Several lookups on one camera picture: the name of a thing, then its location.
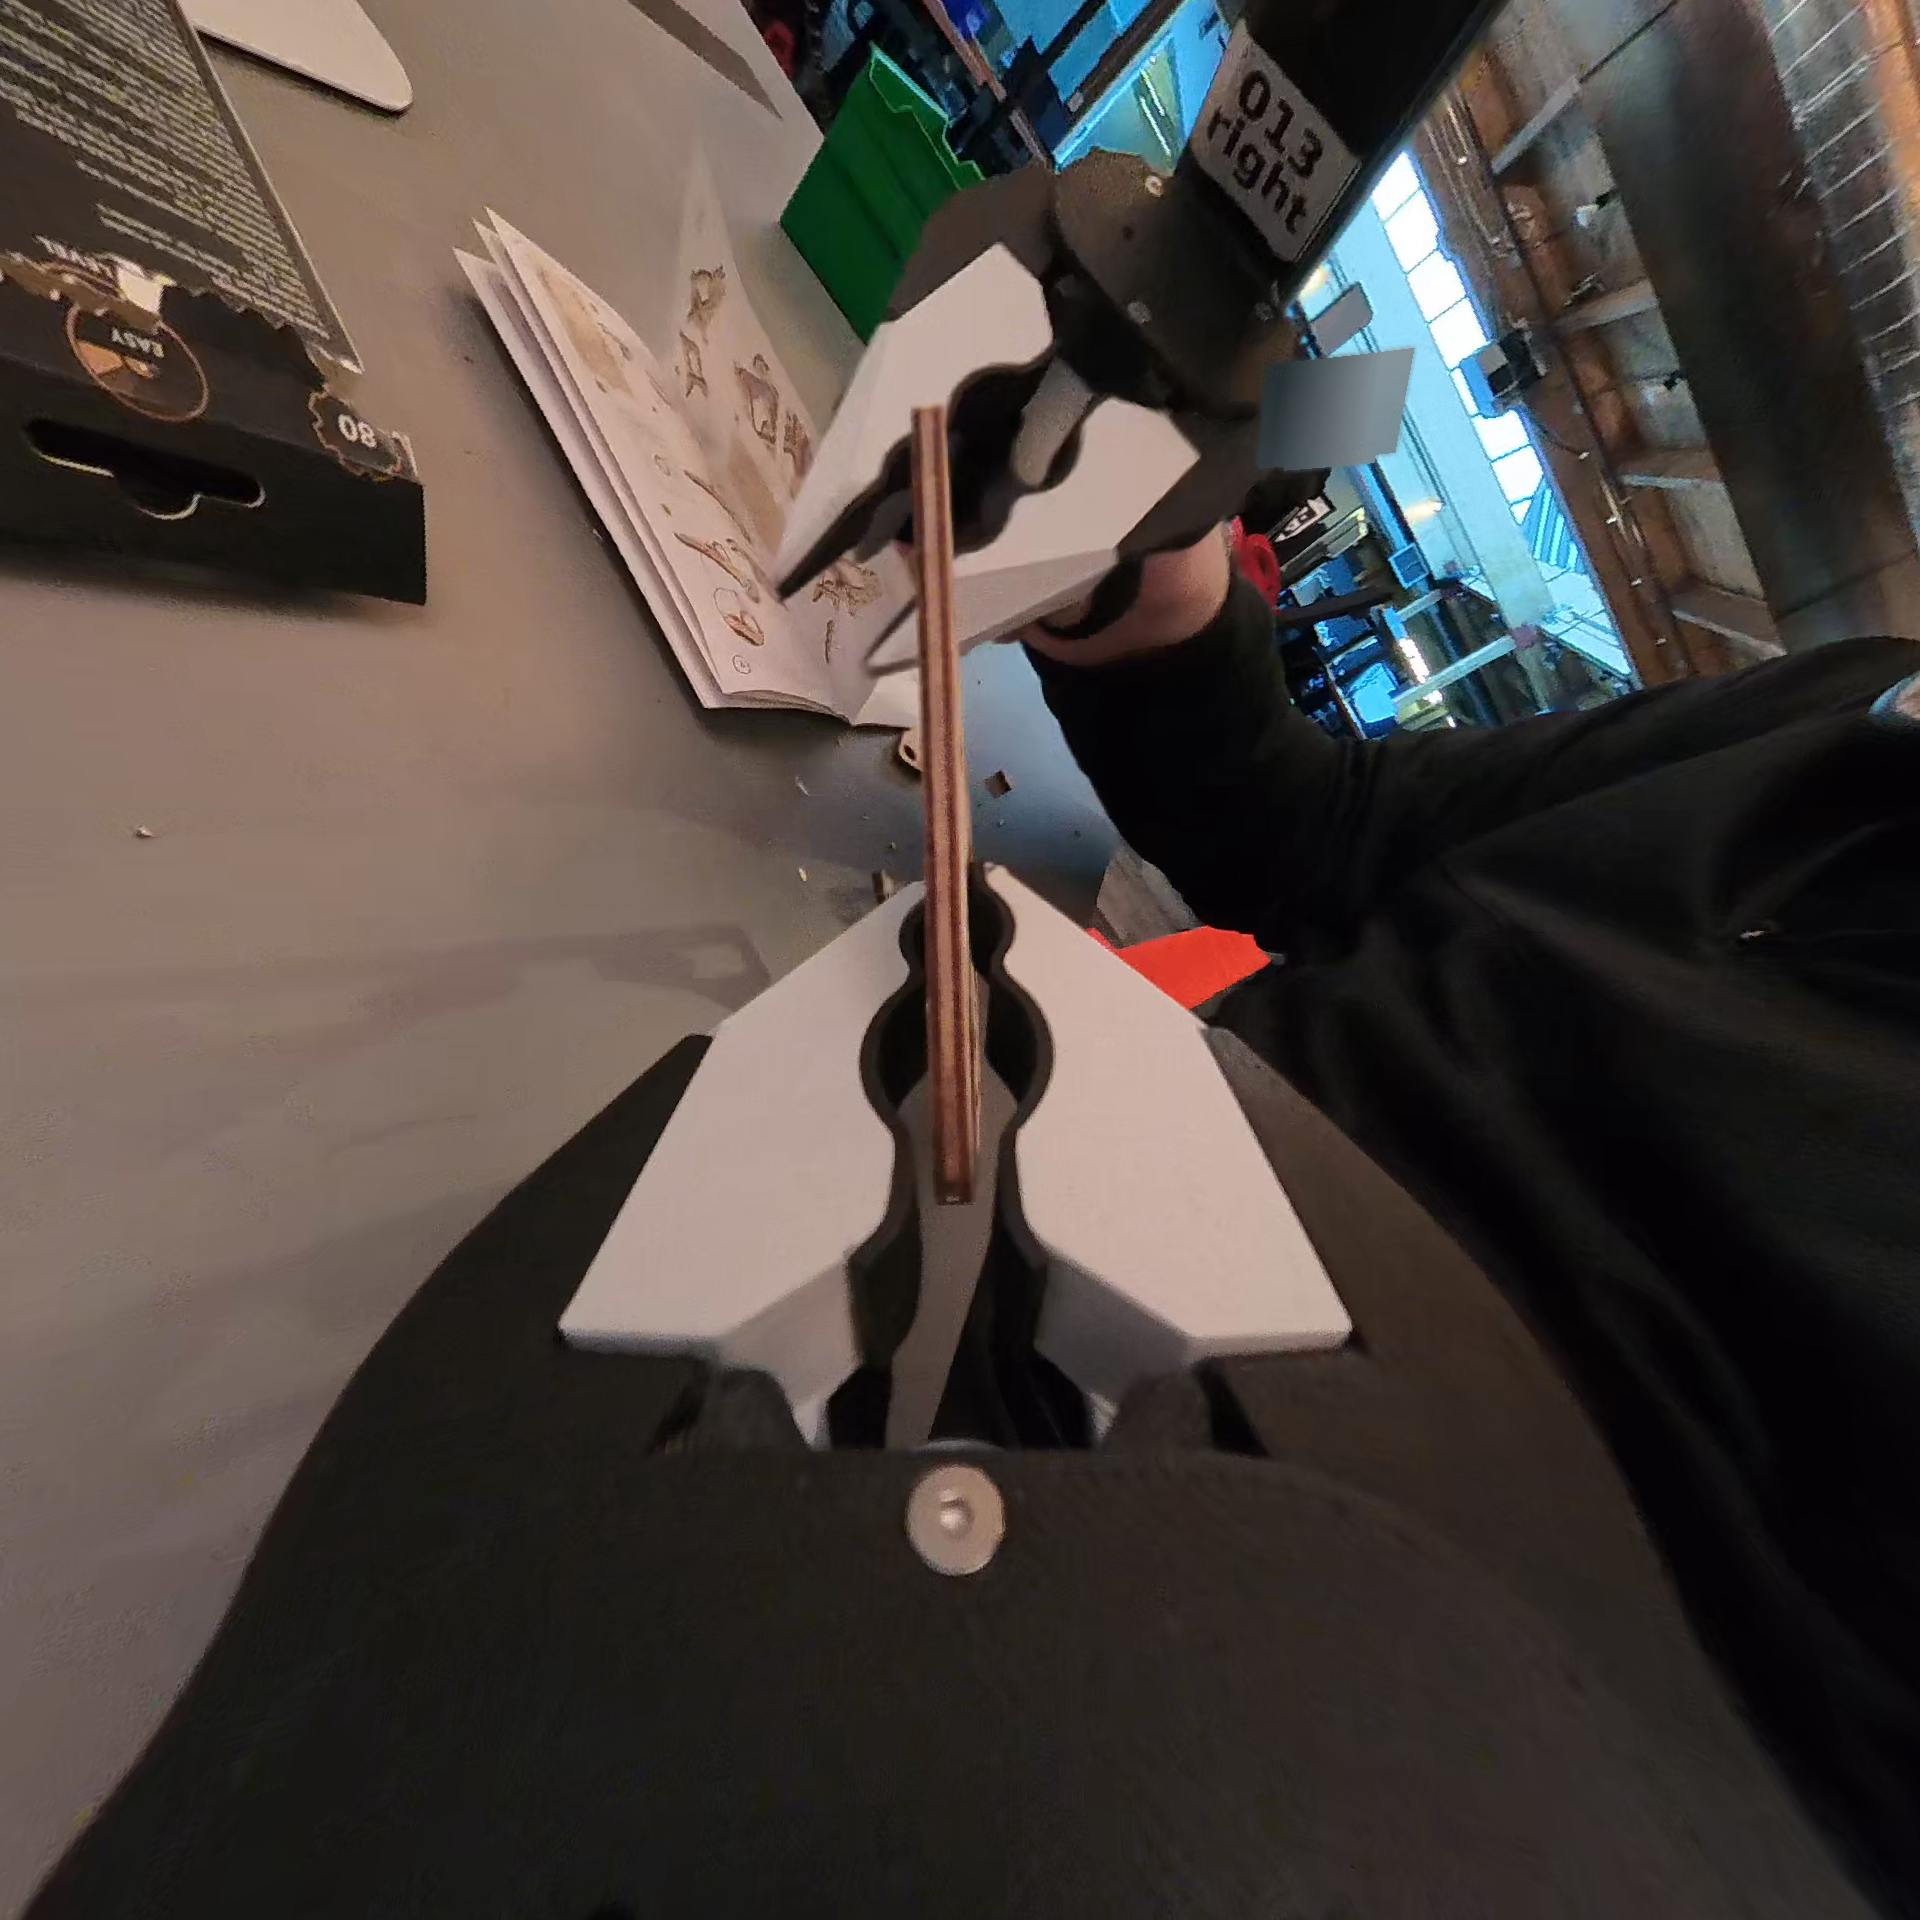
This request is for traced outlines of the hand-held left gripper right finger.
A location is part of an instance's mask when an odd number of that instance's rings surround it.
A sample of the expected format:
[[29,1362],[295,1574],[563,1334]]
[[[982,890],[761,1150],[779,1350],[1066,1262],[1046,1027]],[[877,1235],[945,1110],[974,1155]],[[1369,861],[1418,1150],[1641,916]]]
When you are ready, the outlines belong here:
[[977,870],[982,1064],[1015,1108],[977,1283],[977,1441],[1085,1450],[1139,1387],[1354,1334],[1201,1019]]

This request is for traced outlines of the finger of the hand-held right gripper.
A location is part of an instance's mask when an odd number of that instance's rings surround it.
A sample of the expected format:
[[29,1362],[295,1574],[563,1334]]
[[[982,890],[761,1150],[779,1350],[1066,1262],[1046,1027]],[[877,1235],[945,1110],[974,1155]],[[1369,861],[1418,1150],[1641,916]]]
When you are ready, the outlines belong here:
[[1169,417],[1130,400],[1091,408],[1066,478],[1021,491],[993,540],[953,554],[958,650],[1011,637],[1085,598],[1117,564],[1119,541],[1194,465],[1194,446]]
[[942,409],[958,538],[981,540],[982,507],[1011,472],[1023,408],[1054,355],[1039,278],[989,248],[898,320],[877,325],[818,442],[772,563],[786,602],[839,561],[909,538],[911,422]]

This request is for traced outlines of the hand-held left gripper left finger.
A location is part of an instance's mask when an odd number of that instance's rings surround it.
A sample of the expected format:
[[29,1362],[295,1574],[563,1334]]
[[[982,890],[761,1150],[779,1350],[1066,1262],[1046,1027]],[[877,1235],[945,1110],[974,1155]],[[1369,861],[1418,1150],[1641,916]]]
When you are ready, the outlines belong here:
[[905,885],[734,1011],[559,1316],[588,1353],[771,1377],[810,1444],[859,1364],[849,1264],[881,1228],[895,1139],[859,1069],[908,980]]

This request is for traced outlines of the laser-cut plywood parts sheet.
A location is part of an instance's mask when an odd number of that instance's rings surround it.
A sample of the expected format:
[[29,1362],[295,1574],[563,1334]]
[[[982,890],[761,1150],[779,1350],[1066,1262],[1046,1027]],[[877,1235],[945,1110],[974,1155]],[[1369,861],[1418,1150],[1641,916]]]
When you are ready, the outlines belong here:
[[972,810],[953,579],[948,419],[935,402],[909,421],[923,784],[923,1011],[931,1189],[942,1205],[977,1196],[981,1152],[981,996],[972,949]]

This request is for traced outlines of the person's right hand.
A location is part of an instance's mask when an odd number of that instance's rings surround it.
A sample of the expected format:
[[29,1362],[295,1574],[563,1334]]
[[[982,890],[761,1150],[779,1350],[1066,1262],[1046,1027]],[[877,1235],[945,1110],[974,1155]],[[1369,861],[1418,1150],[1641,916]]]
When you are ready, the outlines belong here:
[[1242,576],[1230,524],[1188,547],[1122,561],[1098,585],[1021,626],[1029,653],[1070,668],[1139,665],[1214,634],[1276,645],[1271,605]]

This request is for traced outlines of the green plastic bin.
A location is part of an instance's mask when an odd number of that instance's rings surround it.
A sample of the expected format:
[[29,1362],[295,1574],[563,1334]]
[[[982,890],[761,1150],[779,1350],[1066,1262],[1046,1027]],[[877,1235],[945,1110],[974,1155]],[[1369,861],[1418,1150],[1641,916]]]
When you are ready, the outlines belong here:
[[956,157],[945,109],[871,48],[785,205],[781,232],[867,342],[931,216],[982,179]]

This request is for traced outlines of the orange flat object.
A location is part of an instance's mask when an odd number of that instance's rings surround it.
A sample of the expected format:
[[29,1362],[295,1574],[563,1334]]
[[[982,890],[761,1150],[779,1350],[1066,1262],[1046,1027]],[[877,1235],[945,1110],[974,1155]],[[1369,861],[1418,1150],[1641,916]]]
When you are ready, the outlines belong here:
[[1201,925],[1140,944],[1115,944],[1098,929],[1089,937],[1188,1013],[1257,976],[1269,954],[1246,933]]

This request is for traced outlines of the white instruction booklet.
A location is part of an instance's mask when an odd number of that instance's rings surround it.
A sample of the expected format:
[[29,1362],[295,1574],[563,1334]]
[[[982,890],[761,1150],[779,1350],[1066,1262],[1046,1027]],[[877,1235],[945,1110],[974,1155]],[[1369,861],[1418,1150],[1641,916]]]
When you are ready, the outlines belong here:
[[491,209],[474,232],[484,254],[457,264],[700,705],[914,730],[918,672],[867,664],[911,597],[898,554],[777,589],[821,432],[741,278],[707,155],[663,265],[660,352]]

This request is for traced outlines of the person's black clothing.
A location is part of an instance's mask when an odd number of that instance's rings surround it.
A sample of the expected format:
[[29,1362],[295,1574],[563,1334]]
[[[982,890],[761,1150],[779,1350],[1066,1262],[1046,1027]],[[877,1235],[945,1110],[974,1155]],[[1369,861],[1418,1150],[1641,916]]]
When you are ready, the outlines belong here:
[[1246,1033],[1473,1233],[1915,1916],[1915,643],[1506,734],[1511,811]]

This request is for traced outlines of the white metal stand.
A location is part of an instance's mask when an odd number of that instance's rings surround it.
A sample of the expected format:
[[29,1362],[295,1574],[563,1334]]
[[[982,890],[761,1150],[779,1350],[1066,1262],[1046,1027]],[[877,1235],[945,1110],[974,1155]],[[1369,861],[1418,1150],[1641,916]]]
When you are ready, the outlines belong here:
[[181,3],[199,37],[375,113],[415,102],[395,50],[358,3]]

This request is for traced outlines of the black cardboard kit box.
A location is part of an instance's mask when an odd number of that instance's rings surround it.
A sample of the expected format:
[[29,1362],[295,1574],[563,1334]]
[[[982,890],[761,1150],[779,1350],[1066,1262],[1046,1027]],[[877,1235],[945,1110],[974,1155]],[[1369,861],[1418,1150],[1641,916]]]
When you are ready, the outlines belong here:
[[3,4],[3,534],[425,602],[409,442],[179,4]]

